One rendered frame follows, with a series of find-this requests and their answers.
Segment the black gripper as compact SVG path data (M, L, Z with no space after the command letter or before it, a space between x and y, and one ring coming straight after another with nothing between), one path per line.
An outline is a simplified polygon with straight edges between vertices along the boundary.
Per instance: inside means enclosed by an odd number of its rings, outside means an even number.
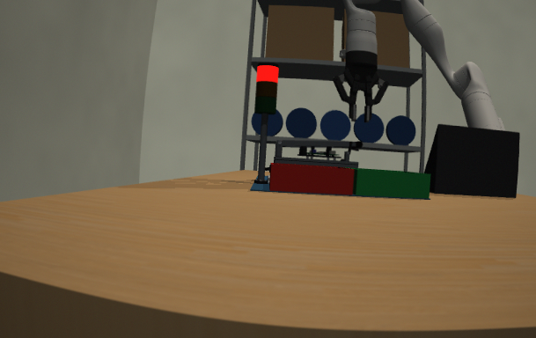
M344 79L350 86L349 96L343 83ZM363 91L365 97L364 122L371 119L372 106L382 100L389 85L387 81L379 78L378 56L375 53L362 50L354 50L346 53L346 67L342 75L333 78L334 85L342 101L349 103L349 118L356 121L356 95ZM372 99L372 87L378 82L378 93Z

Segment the red bin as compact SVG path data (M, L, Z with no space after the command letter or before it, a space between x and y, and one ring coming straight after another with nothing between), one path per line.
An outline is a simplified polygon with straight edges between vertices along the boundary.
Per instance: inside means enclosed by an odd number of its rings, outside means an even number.
M271 163L269 190L353 195L354 171L335 166Z

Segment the green square bin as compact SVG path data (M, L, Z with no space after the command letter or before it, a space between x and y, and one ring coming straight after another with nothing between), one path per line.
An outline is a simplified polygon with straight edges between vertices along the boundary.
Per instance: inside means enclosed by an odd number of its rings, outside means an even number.
M353 195L427 199L430 197L430 174L363 168L349 169L355 169Z

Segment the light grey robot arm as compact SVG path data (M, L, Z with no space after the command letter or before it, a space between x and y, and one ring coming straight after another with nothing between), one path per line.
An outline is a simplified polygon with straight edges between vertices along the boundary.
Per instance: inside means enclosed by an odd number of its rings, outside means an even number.
M380 0L343 0L347 14L345 52L362 50L378 55L376 17L373 12L356 8L356 4L376 4ZM449 64L441 26L418 0L400 0L406 28L428 53L449 86L461 99L467 126L479 129L504 130L497 117L487 82L480 68L467 62L455 72ZM471 84L470 83L471 78ZM469 88L467 88L469 86ZM467 89L467 90L466 90ZM462 97L462 98L461 98Z

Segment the green circuit board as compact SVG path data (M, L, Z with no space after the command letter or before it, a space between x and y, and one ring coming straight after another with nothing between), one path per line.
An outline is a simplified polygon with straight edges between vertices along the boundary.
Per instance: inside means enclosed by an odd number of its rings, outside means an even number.
M322 151L322 152L317 152L317 153L316 153L316 150L312 150L312 153L311 153L311 154L326 155L326 154L324 154L324 151ZM331 155L331 156L332 156L332 155L340 156L340 155L336 155L336 154L335 154L335 151L329 151L329 155Z

